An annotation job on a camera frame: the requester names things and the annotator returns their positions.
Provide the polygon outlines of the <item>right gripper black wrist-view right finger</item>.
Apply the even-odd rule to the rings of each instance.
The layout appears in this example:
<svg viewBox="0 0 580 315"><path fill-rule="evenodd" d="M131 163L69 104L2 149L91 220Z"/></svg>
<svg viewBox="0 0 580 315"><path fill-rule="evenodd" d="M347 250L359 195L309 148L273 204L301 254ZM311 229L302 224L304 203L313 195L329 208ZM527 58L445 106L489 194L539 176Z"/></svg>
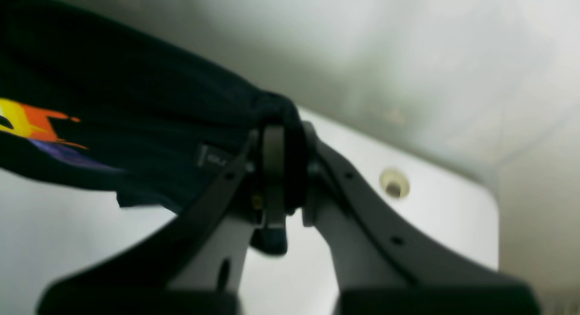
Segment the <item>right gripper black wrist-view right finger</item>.
<svg viewBox="0 0 580 315"><path fill-rule="evenodd" d="M538 315L528 284L444 247L404 220L356 168L303 129L303 224L331 249L336 315Z"/></svg>

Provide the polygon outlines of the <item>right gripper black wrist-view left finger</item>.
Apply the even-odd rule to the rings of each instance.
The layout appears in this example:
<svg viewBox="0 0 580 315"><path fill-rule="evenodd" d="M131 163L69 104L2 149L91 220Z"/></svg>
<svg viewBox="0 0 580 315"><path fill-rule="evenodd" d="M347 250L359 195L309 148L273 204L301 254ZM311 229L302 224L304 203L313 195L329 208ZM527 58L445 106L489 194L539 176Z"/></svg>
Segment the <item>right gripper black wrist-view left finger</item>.
<svg viewBox="0 0 580 315"><path fill-rule="evenodd" d="M249 245L287 250L285 131L253 131L241 154L169 224L52 284L38 315L234 315Z"/></svg>

